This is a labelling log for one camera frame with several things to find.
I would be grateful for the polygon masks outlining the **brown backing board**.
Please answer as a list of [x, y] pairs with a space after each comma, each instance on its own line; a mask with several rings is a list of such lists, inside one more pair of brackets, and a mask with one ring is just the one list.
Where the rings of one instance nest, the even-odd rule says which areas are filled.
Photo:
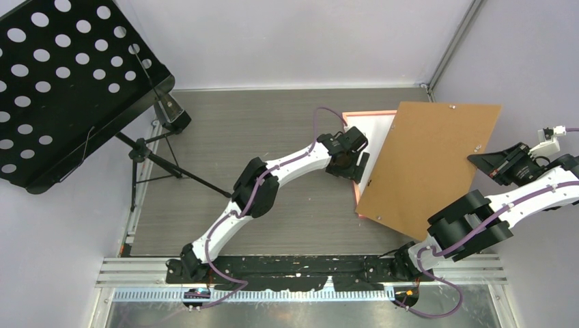
[[501, 105], [401, 102], [356, 213], [422, 241], [427, 220], [468, 193]]

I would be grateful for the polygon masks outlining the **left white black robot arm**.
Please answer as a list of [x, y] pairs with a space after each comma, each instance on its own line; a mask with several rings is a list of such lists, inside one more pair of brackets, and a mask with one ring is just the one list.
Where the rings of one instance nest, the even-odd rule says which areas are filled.
[[248, 222], [264, 216], [274, 206], [279, 189], [310, 172], [359, 183], [365, 171], [369, 141], [355, 126], [334, 135], [322, 134], [310, 145], [280, 159], [251, 159], [234, 184], [222, 215], [198, 239], [183, 246], [179, 274], [203, 282], [221, 250]]

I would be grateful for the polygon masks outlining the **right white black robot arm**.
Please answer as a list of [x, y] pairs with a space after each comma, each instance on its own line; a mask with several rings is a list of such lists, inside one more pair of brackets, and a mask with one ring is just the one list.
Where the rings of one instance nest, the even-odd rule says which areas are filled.
[[500, 185], [498, 195], [474, 190], [431, 216], [427, 237], [400, 247], [389, 263], [396, 280], [418, 278], [444, 259], [457, 262], [512, 237], [511, 228], [535, 213], [578, 204], [578, 157], [564, 154], [547, 165], [536, 162], [524, 143], [467, 158]]

